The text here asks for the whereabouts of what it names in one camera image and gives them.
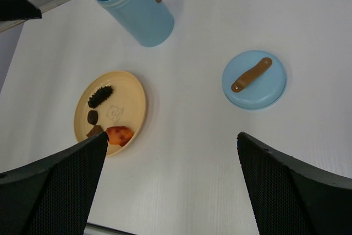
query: tabletop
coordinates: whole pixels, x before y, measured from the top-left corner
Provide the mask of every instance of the tabletop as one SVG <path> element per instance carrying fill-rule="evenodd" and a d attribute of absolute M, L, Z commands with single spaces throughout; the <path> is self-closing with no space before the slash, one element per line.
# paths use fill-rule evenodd
<path fill-rule="evenodd" d="M 236 135 L 245 131 L 352 178 L 352 0 L 163 0 L 170 37 L 140 46 L 94 0 L 24 25 L 0 94 L 0 171 L 76 143 L 73 117 L 95 78 L 135 74 L 148 111 L 136 140 L 107 157 L 88 221 L 138 235 L 258 234 Z M 282 98 L 260 111 L 224 96 L 226 64 L 276 55 Z"/>

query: blue bottle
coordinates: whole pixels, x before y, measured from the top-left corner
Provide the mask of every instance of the blue bottle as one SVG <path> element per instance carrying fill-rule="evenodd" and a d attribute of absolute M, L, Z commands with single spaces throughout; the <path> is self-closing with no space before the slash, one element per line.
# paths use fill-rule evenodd
<path fill-rule="evenodd" d="M 174 18 L 162 0 L 96 0 L 143 46 L 161 44 Z"/>

